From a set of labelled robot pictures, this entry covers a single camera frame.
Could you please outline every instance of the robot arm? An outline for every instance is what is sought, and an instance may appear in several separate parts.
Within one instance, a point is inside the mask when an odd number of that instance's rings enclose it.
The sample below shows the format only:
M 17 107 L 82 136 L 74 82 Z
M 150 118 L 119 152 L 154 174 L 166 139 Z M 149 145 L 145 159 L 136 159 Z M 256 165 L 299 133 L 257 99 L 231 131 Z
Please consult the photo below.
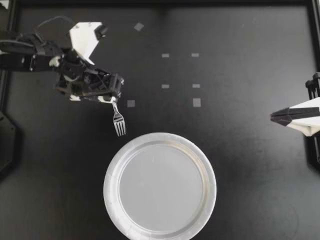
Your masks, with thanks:
M 55 89 L 71 101 L 116 104 L 124 79 L 95 67 L 89 59 L 107 28 L 101 22 L 79 22 L 69 31 L 71 48 L 46 41 L 38 32 L 0 39 L 0 69 L 19 72 L 54 71 Z

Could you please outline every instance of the fork tines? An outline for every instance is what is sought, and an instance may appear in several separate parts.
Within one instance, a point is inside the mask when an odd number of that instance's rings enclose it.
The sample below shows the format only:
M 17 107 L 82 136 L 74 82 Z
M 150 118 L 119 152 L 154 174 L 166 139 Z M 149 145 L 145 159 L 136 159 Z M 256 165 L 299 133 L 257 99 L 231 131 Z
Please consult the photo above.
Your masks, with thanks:
M 120 137 L 126 134 L 126 124 L 123 118 L 120 118 L 118 121 L 114 122 L 114 128 L 116 134 Z

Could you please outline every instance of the black surface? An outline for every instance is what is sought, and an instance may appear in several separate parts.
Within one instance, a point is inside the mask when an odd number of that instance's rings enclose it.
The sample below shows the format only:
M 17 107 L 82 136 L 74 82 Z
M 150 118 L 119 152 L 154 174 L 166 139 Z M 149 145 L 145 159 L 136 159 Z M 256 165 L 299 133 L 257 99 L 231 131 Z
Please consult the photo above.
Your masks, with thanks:
M 320 177 L 304 138 L 269 120 L 308 98 L 316 62 L 305 6 L 26 8 L 18 30 L 56 15 L 107 25 L 91 59 L 126 80 L 127 135 L 116 137 L 110 105 L 52 90 L 55 73 L 12 74 L 5 110 L 23 138 L 0 182 L 1 240 L 126 239 L 105 210 L 105 172 L 120 147 L 151 132 L 188 138 L 212 164 L 217 200 L 195 240 L 319 238 Z

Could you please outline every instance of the fork handle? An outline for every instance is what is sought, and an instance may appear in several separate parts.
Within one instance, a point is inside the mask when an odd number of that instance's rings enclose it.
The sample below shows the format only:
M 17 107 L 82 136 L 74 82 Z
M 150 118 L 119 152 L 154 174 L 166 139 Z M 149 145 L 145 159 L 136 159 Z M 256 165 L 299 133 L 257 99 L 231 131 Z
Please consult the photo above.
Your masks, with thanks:
M 112 107 L 115 113 L 119 113 L 117 103 L 115 101 L 112 102 Z

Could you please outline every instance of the plate rim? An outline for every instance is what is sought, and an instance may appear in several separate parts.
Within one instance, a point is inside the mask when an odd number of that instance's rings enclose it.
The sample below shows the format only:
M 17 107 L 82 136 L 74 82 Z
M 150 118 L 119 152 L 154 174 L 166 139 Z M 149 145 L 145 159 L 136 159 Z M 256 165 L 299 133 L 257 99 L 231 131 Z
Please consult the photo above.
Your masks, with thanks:
M 192 222 L 189 223 L 190 230 L 185 230 L 179 235 L 174 235 L 172 237 L 166 237 L 166 238 L 163 238 L 161 237 L 161 235 L 157 234 L 161 231 L 151 231 L 151 230 L 145 229 L 144 231 L 145 234 L 142 234 L 141 232 L 140 233 L 133 232 L 132 231 L 133 224 L 136 226 L 139 226 L 141 231 L 142 229 L 144 229 L 144 227 L 138 225 L 137 223 L 131 223 L 131 224 L 128 224 L 129 227 L 126 229 L 124 225 L 126 225 L 130 221 L 133 222 L 131 217 L 127 215 L 124 209 L 121 209 L 121 212 L 122 212 L 121 215 L 114 214 L 114 212 L 117 212 L 119 210 L 119 206 L 117 207 L 114 203 L 111 203 L 111 200 L 110 200 L 112 197 L 110 196 L 109 192 L 112 193 L 113 192 L 112 189 L 115 188 L 111 185 L 111 183 L 113 182 L 113 177 L 111 173 L 115 171 L 119 160 L 123 159 L 126 153 L 128 154 L 128 150 L 131 150 L 132 148 L 135 148 L 139 145 L 143 145 L 148 142 L 168 141 L 168 140 L 184 145 L 185 147 L 188 148 L 188 150 L 190 150 L 193 154 L 195 154 L 199 158 L 199 160 L 202 162 L 204 166 L 205 172 L 208 177 L 207 180 L 209 184 L 209 188 L 208 188 L 209 194 L 205 199 L 205 203 L 203 204 L 202 211 L 199 211 L 200 214 L 198 219 L 196 220 L 197 224 L 191 224 Z M 216 199 L 217 199 L 217 182 L 216 182 L 215 173 L 210 161 L 208 160 L 207 156 L 201 151 L 201 149 L 197 147 L 193 142 L 176 134 L 167 133 L 167 132 L 154 132 L 154 133 L 144 134 L 132 139 L 131 141 L 126 143 L 114 155 L 105 174 L 104 183 L 103 183 L 103 199 L 104 199 L 105 208 L 107 210 L 107 213 L 112 223 L 116 226 L 116 228 L 122 234 L 124 234 L 127 238 L 131 240 L 158 240 L 158 239 L 189 240 L 204 228 L 204 226 L 207 224 L 208 220 L 212 215 L 213 209 L 215 207 Z M 117 204 L 122 206 L 122 203 L 120 200 L 118 201 Z

